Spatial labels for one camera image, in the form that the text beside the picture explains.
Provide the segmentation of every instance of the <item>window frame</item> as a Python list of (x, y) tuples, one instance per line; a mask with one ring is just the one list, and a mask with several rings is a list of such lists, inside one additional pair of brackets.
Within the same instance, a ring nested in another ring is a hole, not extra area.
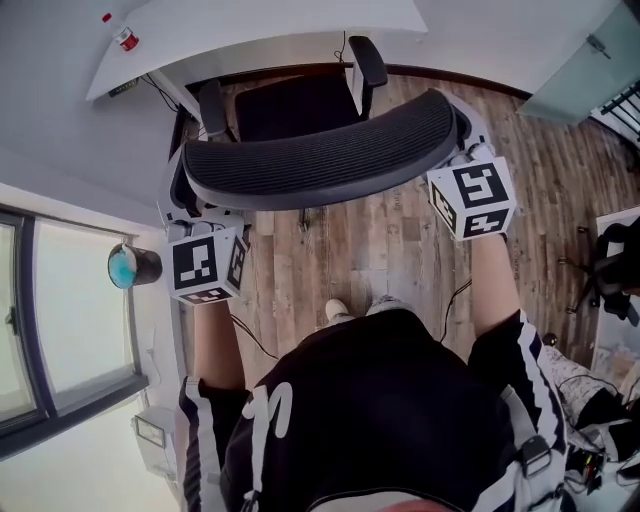
[[(0, 422), (0, 461), (54, 437), (83, 421), (100, 414), (146, 388), (149, 381), (141, 373), (132, 291), (127, 292), (127, 320), (133, 354), (133, 374), (114, 382), (82, 400), (77, 407), (58, 410), (48, 382), (44, 355), (38, 338), (34, 295), (34, 234), (38, 217), (22, 212), (0, 210), (0, 223), (14, 228), (13, 291), (15, 331), (24, 358), (26, 377), (31, 387), (35, 408)], [(66, 223), (70, 228), (74, 223)], [(93, 226), (90, 230), (113, 234)]]

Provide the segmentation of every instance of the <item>window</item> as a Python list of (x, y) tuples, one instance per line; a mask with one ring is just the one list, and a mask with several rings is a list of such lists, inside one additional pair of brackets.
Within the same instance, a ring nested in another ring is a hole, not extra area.
[(0, 224), (0, 312), (4, 326), (0, 333), (0, 422), (35, 410), (24, 354), (14, 332), (15, 293), (13, 287), (16, 228)]
[(123, 235), (0, 213), (0, 459), (147, 385), (129, 295), (107, 274)]

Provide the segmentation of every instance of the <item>white wall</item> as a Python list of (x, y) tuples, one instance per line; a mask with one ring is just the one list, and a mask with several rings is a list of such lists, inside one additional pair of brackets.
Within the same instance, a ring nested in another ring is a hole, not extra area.
[[(617, 0), (415, 0), (429, 32), (370, 34), (384, 61), (486, 78), (535, 92)], [(331, 62), (341, 33), (234, 45), (168, 66), (183, 83), (253, 69)], [(351, 53), (345, 54), (351, 60)]]
[(5, 0), (0, 5), (0, 181), (159, 225), (157, 185), (175, 114), (146, 84), (84, 101), (110, 40), (107, 11), (143, 0)]
[(177, 512), (167, 483), (142, 461), (131, 402), (0, 462), (3, 512)]

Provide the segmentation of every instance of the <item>office chair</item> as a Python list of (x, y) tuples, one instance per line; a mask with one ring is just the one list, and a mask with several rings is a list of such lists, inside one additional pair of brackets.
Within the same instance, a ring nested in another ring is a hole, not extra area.
[[(241, 142), (289, 139), (335, 130), (369, 119), (373, 91), (387, 83), (387, 70), (370, 39), (349, 38), (355, 62), (363, 78), (358, 113), (344, 72), (299, 76), (238, 94), (235, 114)], [(202, 121), (209, 137), (225, 133), (238, 142), (227, 124), (220, 83), (211, 80), (198, 94)], [(308, 228), (306, 209), (299, 226)]]
[[(578, 264), (570, 258), (558, 258), (561, 265), (570, 265), (587, 275), (587, 280), (574, 306), (566, 308), (574, 314), (593, 292), (591, 307), (600, 307), (604, 300), (604, 310), (617, 315), (620, 320), (629, 319), (635, 327), (640, 322), (638, 312), (631, 304), (631, 295), (640, 295), (640, 218), (631, 226), (613, 224), (596, 240), (591, 242), (589, 229), (578, 227), (578, 233), (587, 238), (590, 247), (589, 263)], [(607, 256), (610, 243), (623, 243), (623, 251)]]
[[(212, 83), (209, 90), (219, 98), (219, 84)], [(226, 115), (222, 101), (207, 97), (200, 96), (200, 108), (212, 140), (186, 141), (160, 183), (158, 209), (169, 241), (211, 226), (242, 230), (243, 211), (349, 201), (426, 179), (430, 169), (470, 162), (483, 148), (492, 154), (482, 117), (460, 98), (435, 89), (366, 121), (236, 144), (215, 140), (228, 130)]]

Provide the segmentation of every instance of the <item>black cable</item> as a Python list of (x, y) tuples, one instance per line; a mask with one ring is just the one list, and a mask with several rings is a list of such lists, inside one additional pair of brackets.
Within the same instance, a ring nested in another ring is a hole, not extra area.
[(153, 79), (153, 77), (147, 73), (147, 78), (149, 80), (151, 80), (151, 85), (153, 85), (156, 89), (158, 89), (158, 91), (160, 92), (161, 95), (163, 95), (163, 97), (166, 97), (167, 100), (169, 100), (172, 104), (173, 107), (178, 110), (180, 108), (180, 105), (178, 103), (176, 103), (175, 101), (173, 101), (173, 98), (171, 96), (169, 96), (169, 93), (163, 89), (160, 88), (160, 86), (156, 83), (156, 81)]
[[(569, 486), (569, 488), (573, 491), (574, 494), (582, 494), (584, 491), (587, 490), (586, 484), (584, 482), (580, 482), (579, 480), (576, 480), (575, 478), (570, 478), (565, 475), (564, 481)], [(577, 490), (573, 485), (569, 484), (569, 482), (573, 482), (574, 484), (581, 485), (582, 489)]]
[(333, 56), (338, 59), (338, 62), (340, 62), (340, 64), (344, 64), (344, 60), (342, 60), (342, 54), (344, 53), (344, 47), (347, 44), (347, 32), (346, 31), (342, 31), (342, 50), (336, 50), (335, 52), (333, 52)]
[(631, 402), (633, 402), (633, 399), (631, 398), (631, 396), (633, 395), (633, 390), (635, 389), (635, 387), (638, 385), (639, 382), (640, 382), (640, 377), (638, 377), (636, 381), (633, 383), (633, 386), (629, 388), (629, 400), (627, 401), (626, 404), (624, 404), (625, 407), (627, 407)]
[(231, 315), (231, 320), (233, 320), (233, 323), (236, 324), (240, 329), (242, 329), (247, 334), (247, 336), (249, 336), (254, 341), (254, 343), (265, 355), (269, 356), (271, 359), (275, 359), (276, 361), (278, 361), (278, 358), (276, 356), (267, 352), (267, 350), (260, 344), (257, 338), (253, 335), (253, 333), (251, 332), (251, 329), (249, 329), (249, 327), (247, 327), (247, 325), (242, 320), (240, 320), (235, 315)]
[(160, 87), (158, 87), (158, 85), (153, 81), (153, 79), (149, 75), (147, 75), (147, 77), (149, 78), (149, 80), (145, 79), (144, 76), (141, 76), (140, 79), (145, 84), (149, 84), (151, 87), (154, 87), (155, 89), (157, 89), (157, 91), (160, 93), (160, 97), (164, 100), (164, 102), (167, 105), (167, 107), (169, 107), (169, 110), (171, 110), (172, 112), (176, 112), (177, 113), (178, 112), (178, 104), (175, 101), (173, 101), (171, 96), (169, 96), (165, 91), (160, 89)]
[(607, 386), (611, 386), (613, 389), (615, 389), (616, 395), (620, 394), (620, 392), (618, 391), (618, 388), (615, 387), (613, 384), (611, 384), (611, 382), (608, 382), (608, 381), (606, 381), (604, 379), (599, 379), (598, 377), (594, 377), (593, 375), (589, 375), (588, 373), (581, 373), (580, 375), (573, 375), (572, 377), (569, 377), (568, 379), (564, 379), (560, 384), (558, 384), (558, 386), (557, 386), (558, 387), (558, 391), (560, 390), (560, 388), (562, 387), (562, 385), (565, 382), (568, 382), (568, 381), (573, 380), (573, 379), (577, 379), (578, 377), (586, 377), (587, 379), (592, 379), (592, 380), (597, 380), (598, 382), (602, 382), (602, 383), (606, 384)]
[(171, 110), (172, 112), (176, 112), (176, 113), (178, 112), (178, 110), (175, 107), (172, 107), (169, 104), (169, 101), (171, 101), (171, 103), (173, 103), (174, 105), (175, 105), (175, 102), (169, 97), (169, 95), (166, 92), (164, 92), (162, 89), (160, 89), (158, 86), (152, 84), (148, 80), (145, 80), (144, 77), (140, 77), (140, 78), (142, 78), (142, 81), (144, 83), (149, 84), (151, 87), (155, 88), (160, 93), (160, 97), (164, 101), (165, 105), (167, 105), (167, 107), (169, 107), (169, 110)]
[(451, 300), (449, 300), (449, 305), (447, 306), (447, 312), (444, 314), (443, 333), (438, 343), (442, 343), (445, 337), (447, 336), (447, 320), (449, 318), (449, 311), (451, 310), (451, 306), (453, 306), (453, 301), (459, 294), (461, 294), (463, 291), (469, 288), (469, 286), (471, 286), (471, 279), (469, 279), (465, 284), (463, 284), (460, 288), (458, 288), (455, 292), (453, 292), (453, 295), (451, 296)]
[(624, 469), (627, 469), (629, 467), (629, 464), (635, 458), (635, 456), (638, 454), (638, 451), (640, 451), (640, 450), (636, 450), (635, 452), (633, 452), (633, 454), (624, 462), (624, 464), (622, 464), (622, 466), (620, 466), (616, 470), (616, 484), (618, 484), (620, 487), (632, 487), (634, 485), (638, 485), (638, 482), (640, 482), (640, 480), (637, 479), (637, 478), (635, 480), (631, 480), (630, 478), (628, 478), (627, 480), (629, 480), (631, 483), (629, 483), (629, 484), (621, 484), (620, 483), (620, 477), (625, 478), (620, 474), (620, 471), (622, 471)]

